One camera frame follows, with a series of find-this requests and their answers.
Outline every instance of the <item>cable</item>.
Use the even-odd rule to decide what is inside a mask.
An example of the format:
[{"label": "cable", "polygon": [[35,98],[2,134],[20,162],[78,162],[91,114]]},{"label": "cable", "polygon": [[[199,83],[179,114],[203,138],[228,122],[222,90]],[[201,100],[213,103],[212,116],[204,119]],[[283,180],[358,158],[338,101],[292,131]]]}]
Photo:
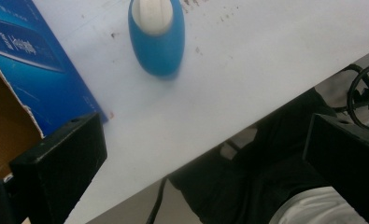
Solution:
[{"label": "cable", "polygon": [[164,185],[166,183],[166,179],[167,179],[167,177],[164,177],[161,181],[161,185],[160,185],[159,190],[158,190],[157,201],[155,202],[154,207],[152,208],[152,211],[149,214],[149,219],[147,219],[146,224],[153,224],[154,221],[155,221],[155,218],[158,215],[158,211],[161,207],[161,203],[162,203],[162,199],[163,199],[163,190],[164,190]]}]

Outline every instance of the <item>white lid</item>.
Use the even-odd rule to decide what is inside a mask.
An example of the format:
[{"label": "white lid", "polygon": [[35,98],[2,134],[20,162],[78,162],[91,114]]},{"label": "white lid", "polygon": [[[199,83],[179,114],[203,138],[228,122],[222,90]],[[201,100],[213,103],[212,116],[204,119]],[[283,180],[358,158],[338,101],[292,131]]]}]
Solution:
[{"label": "white lid", "polygon": [[161,35],[172,23],[173,7],[170,0],[134,0],[132,15],[144,33]]}]

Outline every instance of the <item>white table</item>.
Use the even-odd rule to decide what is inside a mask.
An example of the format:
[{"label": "white table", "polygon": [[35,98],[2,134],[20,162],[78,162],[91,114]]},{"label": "white table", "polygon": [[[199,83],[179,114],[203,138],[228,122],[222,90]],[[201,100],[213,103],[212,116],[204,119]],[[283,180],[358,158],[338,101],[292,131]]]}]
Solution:
[{"label": "white table", "polygon": [[108,159],[67,223],[85,223],[369,52],[369,0],[180,0],[179,76],[146,74],[129,0],[35,0],[111,120]]}]

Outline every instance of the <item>blue box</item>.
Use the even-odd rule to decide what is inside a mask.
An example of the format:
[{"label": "blue box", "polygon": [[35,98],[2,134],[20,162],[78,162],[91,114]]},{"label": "blue box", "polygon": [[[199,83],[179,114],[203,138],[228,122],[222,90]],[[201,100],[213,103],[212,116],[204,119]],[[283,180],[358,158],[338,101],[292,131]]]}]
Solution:
[{"label": "blue box", "polygon": [[0,0],[0,76],[43,136],[99,104],[30,0]]}]

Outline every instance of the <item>floor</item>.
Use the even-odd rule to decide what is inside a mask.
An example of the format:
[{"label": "floor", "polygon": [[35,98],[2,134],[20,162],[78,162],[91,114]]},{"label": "floor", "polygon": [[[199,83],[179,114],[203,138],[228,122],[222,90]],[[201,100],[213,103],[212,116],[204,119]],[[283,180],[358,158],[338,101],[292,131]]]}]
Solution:
[{"label": "floor", "polygon": [[[363,68],[367,67],[369,65],[369,55],[358,60],[356,64]],[[356,75],[356,73],[350,71],[335,74],[316,86],[316,90],[323,96],[329,106],[344,106],[346,104],[348,89]],[[369,114],[366,110],[359,110],[358,112],[358,118],[363,123],[369,122]],[[339,117],[351,122],[350,117],[345,113],[339,114]],[[252,140],[256,132],[257,130],[250,126],[234,136],[231,140],[233,140],[236,145],[242,147]],[[234,155],[234,150],[232,150],[230,146],[225,145],[221,154],[224,157],[231,158]],[[157,182],[149,186],[127,201],[111,208],[100,217],[90,221],[89,224],[146,223],[157,197],[159,183],[160,182]],[[201,222],[186,204],[180,192],[175,190],[173,186],[167,182],[164,190],[163,203],[155,223],[200,224]]]}]

